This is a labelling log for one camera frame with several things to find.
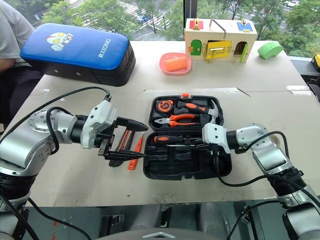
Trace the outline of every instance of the pink bowl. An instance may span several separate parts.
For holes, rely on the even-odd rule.
[[[169,59],[175,59],[175,58],[181,58],[186,57],[186,68],[175,70],[175,71],[166,71],[165,69],[165,60]],[[192,65],[192,60],[189,54],[181,53],[181,52],[168,52],[161,56],[159,67],[160,69],[166,73],[171,75],[183,75],[190,71]]]

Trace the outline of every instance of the cartoon character print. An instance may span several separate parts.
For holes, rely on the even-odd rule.
[[[73,35],[71,33],[65,32],[55,32],[52,33],[50,36],[46,37],[46,41],[51,45],[51,48],[55,51],[61,51],[64,49],[65,45],[70,43],[72,40]]]

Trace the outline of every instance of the green toy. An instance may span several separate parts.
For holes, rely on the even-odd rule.
[[[277,41],[270,41],[258,49],[260,57],[267,60],[272,56],[277,56],[284,49]]]

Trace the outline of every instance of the white table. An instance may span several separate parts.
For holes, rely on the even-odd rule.
[[[159,70],[158,61],[162,53],[183,52],[183,42],[132,42],[136,67],[130,81],[123,87],[104,87],[110,90],[111,102],[119,116],[145,124],[148,124],[155,97],[182,92],[215,96],[223,109],[226,128],[234,130],[255,122],[265,125],[269,131],[284,132],[291,161],[303,170],[303,179],[319,194],[320,105],[308,91],[293,94],[287,90],[287,85],[305,86],[305,83],[284,52],[267,61],[259,58],[257,49],[262,44],[264,42],[255,43],[247,63],[194,62],[189,74],[170,76]],[[52,98],[87,86],[92,84],[44,76],[14,121]],[[103,96],[102,91],[89,90],[71,95],[53,106],[61,106],[74,114],[88,114]],[[117,129],[117,133],[115,146],[121,137],[121,129]],[[136,145],[137,136],[138,133],[132,146]],[[61,144],[59,152],[48,158],[37,176],[31,189],[32,199],[41,207],[87,207],[236,201],[275,196],[266,180],[237,188],[222,185],[216,178],[151,180],[144,176],[142,159],[135,171],[128,171],[127,163],[111,168],[97,153],[97,149],[81,149],[79,144]],[[251,153],[233,153],[231,158],[232,172],[224,178],[227,182],[242,183],[262,174]]]

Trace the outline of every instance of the wooden lock box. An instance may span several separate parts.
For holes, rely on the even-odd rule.
[[[185,53],[192,60],[245,63],[258,34],[250,20],[188,18]]]

